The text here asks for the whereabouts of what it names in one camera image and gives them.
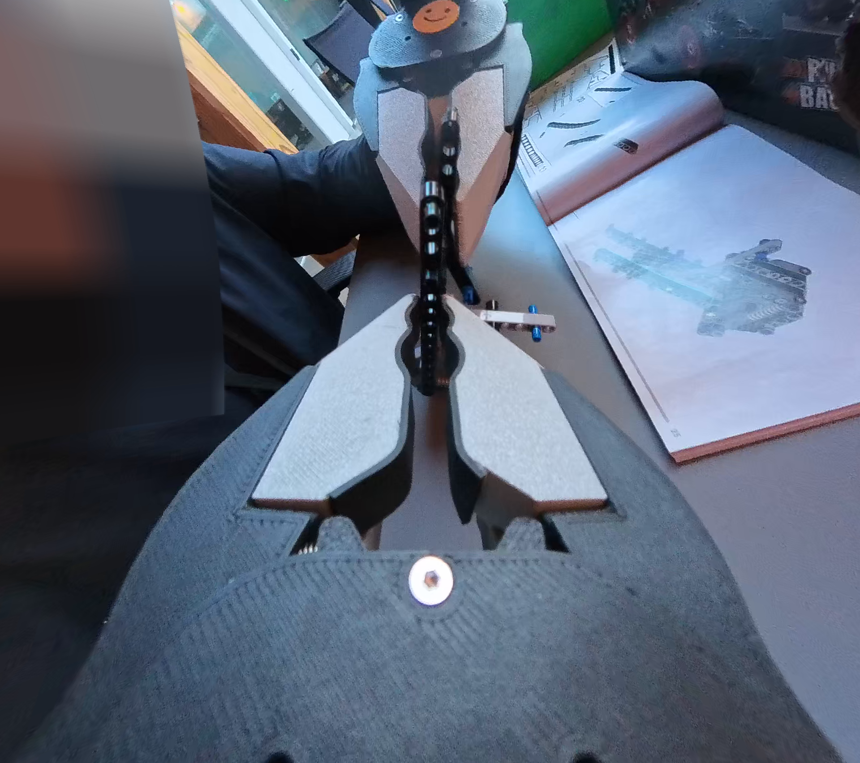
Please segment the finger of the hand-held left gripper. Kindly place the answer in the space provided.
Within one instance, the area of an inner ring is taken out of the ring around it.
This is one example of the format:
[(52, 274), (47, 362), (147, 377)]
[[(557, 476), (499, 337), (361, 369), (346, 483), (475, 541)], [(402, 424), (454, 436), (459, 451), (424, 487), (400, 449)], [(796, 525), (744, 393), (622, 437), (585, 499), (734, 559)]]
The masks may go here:
[(420, 251), (420, 203), (425, 180), (422, 144), (427, 132), (426, 95), (417, 91), (378, 94), (377, 164), (407, 236)]
[(503, 70), (482, 69), (455, 86), (460, 151), (455, 203), (457, 255), (472, 257), (508, 169)]

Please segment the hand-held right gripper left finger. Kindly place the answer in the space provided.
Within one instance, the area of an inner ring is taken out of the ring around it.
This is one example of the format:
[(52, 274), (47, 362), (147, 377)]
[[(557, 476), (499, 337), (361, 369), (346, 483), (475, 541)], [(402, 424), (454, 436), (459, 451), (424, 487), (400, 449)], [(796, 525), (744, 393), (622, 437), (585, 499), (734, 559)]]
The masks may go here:
[(255, 506), (343, 516), (364, 533), (403, 502), (414, 416), (402, 350), (413, 305), (403, 296), (315, 367), (251, 494)]

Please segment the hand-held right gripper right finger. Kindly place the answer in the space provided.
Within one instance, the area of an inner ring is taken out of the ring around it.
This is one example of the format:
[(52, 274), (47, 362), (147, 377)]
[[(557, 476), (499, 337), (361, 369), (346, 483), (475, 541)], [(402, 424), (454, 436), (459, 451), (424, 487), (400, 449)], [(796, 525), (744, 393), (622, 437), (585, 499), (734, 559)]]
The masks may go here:
[(597, 511), (609, 497), (543, 367), (446, 296), (449, 476), (485, 548), (517, 518)]

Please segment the long black lego beam assembly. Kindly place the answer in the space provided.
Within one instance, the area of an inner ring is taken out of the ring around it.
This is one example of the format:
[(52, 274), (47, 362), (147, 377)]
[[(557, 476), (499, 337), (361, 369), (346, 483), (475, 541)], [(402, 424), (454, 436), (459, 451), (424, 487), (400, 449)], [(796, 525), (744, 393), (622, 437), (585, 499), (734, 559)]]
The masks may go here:
[(425, 181), (419, 206), (419, 253), (421, 259), (420, 298), (417, 324), (420, 345), (418, 389), (427, 397), (441, 386), (441, 370), (446, 368), (447, 331), (450, 316), (446, 305), (447, 274), (466, 287), (468, 304), (475, 304), (477, 292), (460, 261), (457, 249), (458, 159), (462, 150), (457, 109), (444, 114), (439, 142), (434, 150), (434, 179)]

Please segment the light grey lego beam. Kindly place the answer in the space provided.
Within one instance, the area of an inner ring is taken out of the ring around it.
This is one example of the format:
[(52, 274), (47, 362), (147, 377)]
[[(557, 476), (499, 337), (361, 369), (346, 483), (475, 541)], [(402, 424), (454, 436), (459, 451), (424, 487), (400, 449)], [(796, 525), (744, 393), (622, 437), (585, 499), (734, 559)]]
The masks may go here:
[(528, 334), (535, 343), (542, 342), (546, 335), (557, 329), (555, 317), (540, 313), (534, 305), (521, 313), (502, 310), (496, 300), (490, 300), (484, 307), (471, 306), (470, 309), (484, 324), (494, 330)]

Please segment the lego instruction booklet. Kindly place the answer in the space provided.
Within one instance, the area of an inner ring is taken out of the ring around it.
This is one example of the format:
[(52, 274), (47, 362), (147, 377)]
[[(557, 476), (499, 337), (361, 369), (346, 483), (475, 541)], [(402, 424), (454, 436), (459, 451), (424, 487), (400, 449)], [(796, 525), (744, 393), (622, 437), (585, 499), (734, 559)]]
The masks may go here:
[(702, 83), (603, 122), (524, 181), (672, 457), (858, 415), (858, 195)]

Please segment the printed paper sheet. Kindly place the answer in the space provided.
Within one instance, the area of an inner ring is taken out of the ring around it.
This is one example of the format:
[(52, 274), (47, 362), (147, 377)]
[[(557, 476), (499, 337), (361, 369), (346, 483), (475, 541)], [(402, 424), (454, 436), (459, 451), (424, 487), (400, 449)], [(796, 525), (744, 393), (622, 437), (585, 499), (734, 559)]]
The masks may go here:
[(518, 168), (524, 180), (606, 134), (608, 108), (643, 80), (622, 67), (614, 38), (598, 43), (574, 67), (532, 92), (525, 110)]

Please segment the dark office chair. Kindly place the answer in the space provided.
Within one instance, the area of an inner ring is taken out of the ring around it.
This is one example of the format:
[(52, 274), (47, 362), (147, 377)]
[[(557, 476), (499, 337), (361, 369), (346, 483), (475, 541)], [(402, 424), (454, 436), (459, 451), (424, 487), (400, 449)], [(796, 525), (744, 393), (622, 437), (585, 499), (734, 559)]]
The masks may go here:
[(369, 55), (374, 27), (347, 1), (323, 30), (304, 44), (333, 71), (354, 85), (360, 74), (360, 61)]

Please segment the person's dark clothing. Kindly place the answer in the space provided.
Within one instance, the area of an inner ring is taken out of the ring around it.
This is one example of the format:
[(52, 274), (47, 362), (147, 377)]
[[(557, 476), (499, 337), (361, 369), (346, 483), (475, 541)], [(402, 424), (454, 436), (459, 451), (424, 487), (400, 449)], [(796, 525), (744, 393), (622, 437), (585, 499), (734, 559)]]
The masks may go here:
[(343, 307), (247, 217), (211, 195), (226, 388), (267, 397), (338, 344)]

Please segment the wooden cabinet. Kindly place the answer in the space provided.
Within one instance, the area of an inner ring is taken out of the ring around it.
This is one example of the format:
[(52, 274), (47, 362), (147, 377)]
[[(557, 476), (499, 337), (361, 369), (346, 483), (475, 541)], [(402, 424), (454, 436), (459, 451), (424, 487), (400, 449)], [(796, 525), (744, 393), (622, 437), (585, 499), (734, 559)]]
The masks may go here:
[(297, 149), (267, 115), (200, 46), (176, 23), (182, 56), (202, 141), (255, 152)]

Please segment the glass partition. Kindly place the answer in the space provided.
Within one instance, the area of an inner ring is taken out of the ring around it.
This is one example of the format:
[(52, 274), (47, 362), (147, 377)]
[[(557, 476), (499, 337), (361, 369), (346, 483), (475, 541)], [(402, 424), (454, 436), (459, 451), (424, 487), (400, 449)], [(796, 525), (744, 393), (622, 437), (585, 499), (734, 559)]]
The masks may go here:
[(327, 145), (360, 134), (258, 0), (205, 0), (218, 21), (249, 48), (279, 94), (315, 139)]

